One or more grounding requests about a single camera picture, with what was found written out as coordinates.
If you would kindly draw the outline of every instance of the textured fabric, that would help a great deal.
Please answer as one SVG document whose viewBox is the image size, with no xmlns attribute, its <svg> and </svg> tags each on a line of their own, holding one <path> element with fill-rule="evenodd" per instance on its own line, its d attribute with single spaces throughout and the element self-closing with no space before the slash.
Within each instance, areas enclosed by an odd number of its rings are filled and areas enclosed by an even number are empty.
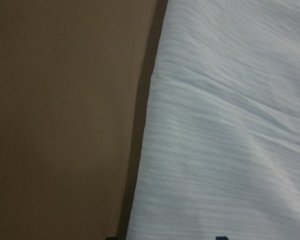
<svg viewBox="0 0 300 240">
<path fill-rule="evenodd" d="M 170 0 L 128 240 L 300 240 L 300 0 Z"/>
</svg>

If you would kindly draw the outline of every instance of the white sheet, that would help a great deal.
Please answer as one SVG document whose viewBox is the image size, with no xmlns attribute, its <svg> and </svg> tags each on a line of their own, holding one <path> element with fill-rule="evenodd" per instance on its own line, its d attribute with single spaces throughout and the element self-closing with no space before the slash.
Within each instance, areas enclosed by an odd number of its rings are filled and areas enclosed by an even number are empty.
<svg viewBox="0 0 300 240">
<path fill-rule="evenodd" d="M 128 240 L 300 240 L 300 0 L 170 0 Z"/>
</svg>

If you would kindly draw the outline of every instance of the brown wall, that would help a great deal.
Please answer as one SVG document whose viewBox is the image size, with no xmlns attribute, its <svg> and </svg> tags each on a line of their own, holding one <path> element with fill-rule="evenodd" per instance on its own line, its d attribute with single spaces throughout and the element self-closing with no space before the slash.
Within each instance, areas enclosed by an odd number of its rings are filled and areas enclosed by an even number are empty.
<svg viewBox="0 0 300 240">
<path fill-rule="evenodd" d="M 0 0 L 0 240 L 124 236 L 166 0 Z"/>
</svg>

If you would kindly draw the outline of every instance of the white bedding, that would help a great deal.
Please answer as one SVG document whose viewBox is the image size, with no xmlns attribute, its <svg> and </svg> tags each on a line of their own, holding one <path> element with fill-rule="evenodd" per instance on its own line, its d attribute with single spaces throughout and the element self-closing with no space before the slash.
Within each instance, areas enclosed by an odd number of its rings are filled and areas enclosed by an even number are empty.
<svg viewBox="0 0 300 240">
<path fill-rule="evenodd" d="M 300 0 L 170 0 L 127 240 L 300 240 Z"/>
</svg>

